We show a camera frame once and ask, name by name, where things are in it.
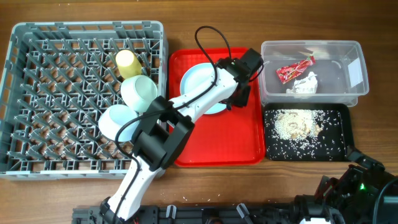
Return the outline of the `light blue bowl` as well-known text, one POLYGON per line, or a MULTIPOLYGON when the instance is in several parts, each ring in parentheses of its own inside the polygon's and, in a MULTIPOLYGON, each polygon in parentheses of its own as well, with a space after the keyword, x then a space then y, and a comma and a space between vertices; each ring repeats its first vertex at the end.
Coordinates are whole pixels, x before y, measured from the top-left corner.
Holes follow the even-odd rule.
MULTIPOLYGON (((106 138, 114 141, 117 132, 130 120, 137 118, 138 114, 126 105, 110 106, 99 118, 99 130, 106 138)), ((130 141, 134 131, 139 124, 138 121, 130 124, 119 135, 119 142, 130 141)))

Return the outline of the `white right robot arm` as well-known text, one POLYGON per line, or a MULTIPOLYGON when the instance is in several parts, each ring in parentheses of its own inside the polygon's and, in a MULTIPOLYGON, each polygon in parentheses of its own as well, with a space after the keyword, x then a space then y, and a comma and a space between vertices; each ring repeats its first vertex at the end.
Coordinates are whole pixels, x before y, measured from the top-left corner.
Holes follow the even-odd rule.
POLYGON ((290 205, 292 223, 397 223, 397 176, 354 146, 354 162, 339 178, 323 176, 314 195, 298 195, 290 205))

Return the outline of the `red plastic tray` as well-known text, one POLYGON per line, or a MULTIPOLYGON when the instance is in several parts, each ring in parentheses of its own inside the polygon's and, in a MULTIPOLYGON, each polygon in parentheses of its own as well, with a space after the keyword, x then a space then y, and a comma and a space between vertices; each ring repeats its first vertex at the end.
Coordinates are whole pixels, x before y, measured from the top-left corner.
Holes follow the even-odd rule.
MULTIPOLYGON (((200 49, 183 49, 169 58, 169 98, 180 95, 180 82, 189 68, 208 62, 200 49)), ((266 155, 258 81, 250 83, 248 105, 204 114, 175 165, 180 167, 254 165, 266 155)))

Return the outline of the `green bowl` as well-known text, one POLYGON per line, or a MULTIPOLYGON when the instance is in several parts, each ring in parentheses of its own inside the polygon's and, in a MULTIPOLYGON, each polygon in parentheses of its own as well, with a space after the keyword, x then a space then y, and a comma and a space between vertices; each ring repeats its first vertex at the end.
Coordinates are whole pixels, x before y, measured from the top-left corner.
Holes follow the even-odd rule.
POLYGON ((121 96, 124 103, 138 113, 146 112, 157 94, 157 85, 145 75, 127 78, 121 84, 121 96))

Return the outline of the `red candy wrapper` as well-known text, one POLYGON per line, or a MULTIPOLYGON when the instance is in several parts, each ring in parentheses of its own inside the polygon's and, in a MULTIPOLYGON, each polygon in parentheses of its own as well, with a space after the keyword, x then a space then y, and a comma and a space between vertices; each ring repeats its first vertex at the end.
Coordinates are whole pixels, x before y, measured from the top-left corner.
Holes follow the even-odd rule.
POLYGON ((314 64, 314 57, 309 56, 308 58, 301 60, 297 63, 278 68, 275 72, 282 84, 286 84, 292 79, 300 76, 308 67, 314 64))

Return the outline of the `white napkin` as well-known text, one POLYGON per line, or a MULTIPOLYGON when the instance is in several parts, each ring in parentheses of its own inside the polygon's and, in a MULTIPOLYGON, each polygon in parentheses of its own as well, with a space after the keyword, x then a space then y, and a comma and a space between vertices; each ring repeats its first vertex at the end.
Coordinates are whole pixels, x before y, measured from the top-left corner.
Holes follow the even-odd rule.
POLYGON ((310 72, 307 77, 294 81, 291 89, 286 89, 286 93, 291 94, 314 94, 317 92, 317 74, 310 72))

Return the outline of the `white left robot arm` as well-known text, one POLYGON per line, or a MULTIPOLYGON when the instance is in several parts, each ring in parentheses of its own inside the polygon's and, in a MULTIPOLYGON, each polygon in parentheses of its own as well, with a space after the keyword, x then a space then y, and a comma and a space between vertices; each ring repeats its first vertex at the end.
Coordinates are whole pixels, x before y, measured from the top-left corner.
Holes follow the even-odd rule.
POLYGON ((254 49, 247 50, 241 58, 212 62, 213 73, 194 90, 170 100, 158 96, 143 115, 118 130, 121 134, 128 126, 136 125, 128 134, 133 145, 130 168, 118 191, 100 205, 100 214, 107 223, 124 223, 135 215, 154 177, 181 155, 195 122, 212 106, 247 105, 249 84, 263 63, 261 54, 254 49))

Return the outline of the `light blue plate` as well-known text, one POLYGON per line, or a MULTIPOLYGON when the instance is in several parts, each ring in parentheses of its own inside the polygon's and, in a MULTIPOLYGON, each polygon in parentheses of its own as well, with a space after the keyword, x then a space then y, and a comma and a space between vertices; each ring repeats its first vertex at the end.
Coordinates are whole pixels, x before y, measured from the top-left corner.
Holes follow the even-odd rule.
POLYGON ((199 63, 188 69, 180 82, 180 94, 183 95, 193 90, 199 84, 202 84, 204 81, 211 78, 211 73, 213 71, 213 67, 209 62, 199 63))

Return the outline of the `clear plastic bin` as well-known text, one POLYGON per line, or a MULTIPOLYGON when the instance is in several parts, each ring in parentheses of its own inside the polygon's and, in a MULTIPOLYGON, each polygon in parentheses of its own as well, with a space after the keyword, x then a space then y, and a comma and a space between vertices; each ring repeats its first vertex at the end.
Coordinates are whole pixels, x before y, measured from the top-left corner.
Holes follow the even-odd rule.
POLYGON ((358 97, 368 94, 368 71, 359 42, 354 40, 274 40, 261 45, 264 68, 258 77, 262 104, 267 103, 343 103, 355 106, 358 97), (314 94, 287 93, 294 81, 283 84, 276 70, 309 56, 309 66, 298 80, 316 75, 314 94))

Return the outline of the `grey dishwasher rack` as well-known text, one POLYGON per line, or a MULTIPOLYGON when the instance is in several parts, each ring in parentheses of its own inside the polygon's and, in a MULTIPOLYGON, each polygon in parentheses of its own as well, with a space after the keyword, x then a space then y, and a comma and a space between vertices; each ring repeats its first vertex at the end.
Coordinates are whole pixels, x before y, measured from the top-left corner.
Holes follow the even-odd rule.
POLYGON ((98 126, 123 101, 116 54, 132 51, 164 96, 168 48, 159 21, 16 24, 1 75, 1 177, 122 179, 132 144, 116 149, 98 126))

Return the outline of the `yellow plastic cup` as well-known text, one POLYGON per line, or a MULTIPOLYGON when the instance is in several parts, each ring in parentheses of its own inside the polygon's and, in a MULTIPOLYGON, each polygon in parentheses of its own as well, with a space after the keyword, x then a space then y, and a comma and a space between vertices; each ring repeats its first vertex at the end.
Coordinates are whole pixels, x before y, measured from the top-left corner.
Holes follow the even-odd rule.
POLYGON ((116 54, 116 65, 120 75, 124 78, 131 78, 142 74, 142 66, 136 55, 130 50, 121 50, 116 54))

